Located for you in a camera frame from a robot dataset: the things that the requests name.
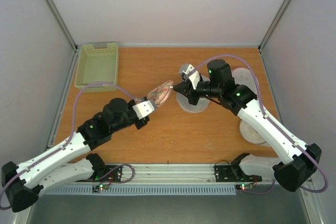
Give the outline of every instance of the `white panel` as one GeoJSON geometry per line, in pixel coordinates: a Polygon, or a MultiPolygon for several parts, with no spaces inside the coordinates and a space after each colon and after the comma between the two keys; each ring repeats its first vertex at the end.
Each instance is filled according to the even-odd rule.
{"type": "MultiPolygon", "coordinates": [[[[293,0],[264,50],[284,124],[322,148],[330,188],[319,194],[328,223],[336,220],[336,0],[293,0]]],[[[317,188],[323,179],[315,175],[317,188]]]]}
{"type": "Polygon", "coordinates": [[[77,44],[260,44],[283,0],[54,0],[77,44]]]}
{"type": "MultiPolygon", "coordinates": [[[[45,0],[0,0],[0,7],[2,166],[43,150],[72,50],[45,0]]],[[[0,223],[10,216],[0,211],[0,223]]]]}

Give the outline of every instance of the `purple cable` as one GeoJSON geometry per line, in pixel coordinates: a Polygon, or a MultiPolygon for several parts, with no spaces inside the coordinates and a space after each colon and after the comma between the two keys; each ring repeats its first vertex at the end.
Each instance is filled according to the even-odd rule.
{"type": "Polygon", "coordinates": [[[86,181],[89,181],[89,182],[98,182],[99,180],[105,178],[106,176],[110,175],[111,172],[113,172],[114,170],[122,167],[122,166],[127,166],[129,169],[132,170],[132,175],[130,178],[126,179],[126,180],[123,180],[123,181],[120,181],[120,182],[113,182],[114,184],[125,184],[125,183],[128,183],[129,181],[131,181],[134,177],[135,177],[135,169],[133,168],[133,166],[131,166],[130,164],[121,164],[121,165],[118,165],[116,167],[114,167],[113,169],[109,170],[105,175],[101,176],[100,178],[94,180],[94,179],[86,179],[86,181]]]}
{"type": "Polygon", "coordinates": [[[248,190],[236,190],[236,191],[241,191],[242,193],[248,193],[248,194],[265,195],[273,191],[274,187],[275,187],[275,179],[273,179],[272,185],[267,191],[263,191],[263,192],[248,191],[248,190]]]}
{"type": "MultiPolygon", "coordinates": [[[[214,57],[211,57],[205,61],[203,61],[201,64],[199,64],[193,71],[191,71],[189,74],[187,74],[187,77],[192,75],[192,73],[194,73],[196,70],[198,70],[201,66],[207,64],[209,61],[212,61],[212,60],[215,60],[215,59],[218,59],[218,58],[222,58],[222,57],[228,57],[228,58],[235,58],[235,59],[238,59],[240,61],[242,61],[246,66],[247,68],[250,70],[251,74],[252,74],[252,77],[253,77],[253,80],[254,80],[254,83],[257,87],[257,95],[258,95],[258,101],[259,101],[259,104],[260,104],[260,110],[262,112],[262,114],[265,116],[267,115],[266,114],[266,111],[264,109],[264,104],[263,104],[263,99],[261,97],[261,91],[260,91],[260,87],[259,87],[259,83],[258,83],[258,80],[257,80],[257,77],[256,75],[254,74],[253,72],[253,69],[252,67],[247,63],[246,60],[242,59],[241,57],[237,56],[237,55],[217,55],[217,56],[214,56],[214,57]]],[[[328,189],[328,186],[329,186],[329,180],[328,180],[328,177],[326,175],[326,173],[324,172],[324,170],[322,169],[322,167],[315,161],[315,159],[312,158],[312,156],[309,155],[308,152],[306,152],[301,146],[299,145],[296,145],[295,141],[279,126],[277,125],[276,122],[274,122],[269,116],[266,117],[266,119],[278,130],[280,131],[284,136],[285,138],[287,138],[289,140],[289,142],[293,145],[295,145],[302,153],[305,154],[305,156],[314,164],[314,166],[320,171],[320,173],[322,174],[323,176],[323,179],[324,179],[324,187],[319,189],[319,190],[312,190],[312,189],[309,189],[309,188],[305,188],[303,186],[301,186],[300,188],[303,189],[303,190],[306,190],[306,191],[309,191],[311,193],[322,193],[324,191],[326,191],[328,189]]]]}
{"type": "MultiPolygon", "coordinates": [[[[84,88],[82,88],[78,95],[76,96],[75,99],[75,103],[73,105],[73,109],[72,109],[72,128],[71,128],[71,134],[69,136],[69,138],[67,139],[66,143],[63,145],[63,148],[58,148],[56,150],[54,150],[53,152],[49,153],[48,155],[46,155],[45,157],[39,159],[38,161],[32,163],[31,165],[28,166],[28,169],[33,168],[34,166],[38,165],[39,163],[43,162],[44,160],[46,160],[47,158],[53,156],[54,154],[58,153],[59,151],[63,150],[70,142],[72,137],[74,136],[75,133],[75,119],[76,119],[76,107],[77,107],[77,103],[78,103],[78,99],[80,97],[81,94],[83,94],[84,90],[91,87],[91,86],[95,86],[95,85],[108,85],[108,86],[112,86],[115,87],[116,89],[119,89],[120,91],[122,91],[123,93],[125,93],[126,95],[128,95],[131,99],[133,100],[139,100],[138,98],[134,97],[133,95],[131,95],[129,92],[127,92],[125,89],[113,84],[113,83],[109,83],[109,82],[105,82],[105,81],[97,81],[97,82],[93,82],[90,83],[88,85],[86,85],[84,88]]],[[[17,175],[15,175],[13,178],[11,178],[7,184],[3,187],[3,189],[0,192],[0,210],[7,210],[10,209],[10,206],[8,207],[2,207],[1,206],[1,199],[5,194],[5,191],[7,190],[7,188],[11,185],[11,183],[13,183],[14,180],[16,180],[19,176],[21,176],[23,173],[27,172],[27,170],[22,170],[21,172],[19,172],[17,175]]],[[[132,176],[130,179],[123,181],[123,183],[127,183],[128,181],[130,181],[132,178],[134,177],[134,172],[132,173],[132,176]]]]}

